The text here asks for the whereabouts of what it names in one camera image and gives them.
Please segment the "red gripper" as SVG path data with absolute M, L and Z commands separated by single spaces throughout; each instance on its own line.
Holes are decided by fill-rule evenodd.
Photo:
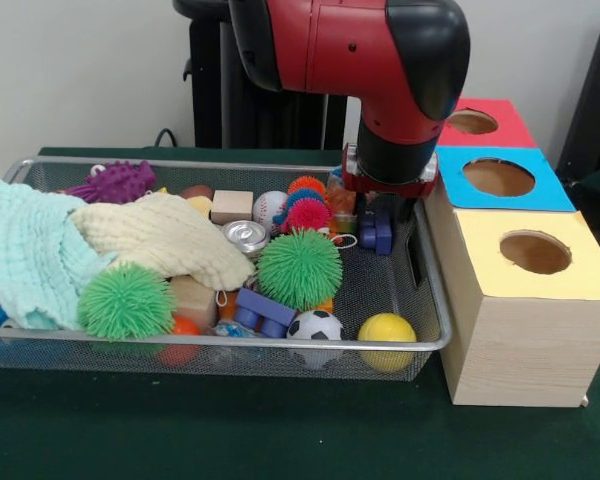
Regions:
M 413 214 L 415 198 L 426 198 L 434 189 L 439 176 L 439 159 L 436 152 L 431 155 L 419 176 L 402 185 L 382 184 L 363 172 L 357 158 L 357 144 L 347 143 L 343 149 L 341 178 L 344 187 L 356 192 L 356 215 L 363 220 L 367 210 L 368 192 L 396 194 L 398 198 L 394 208 L 396 223 L 409 223 Z

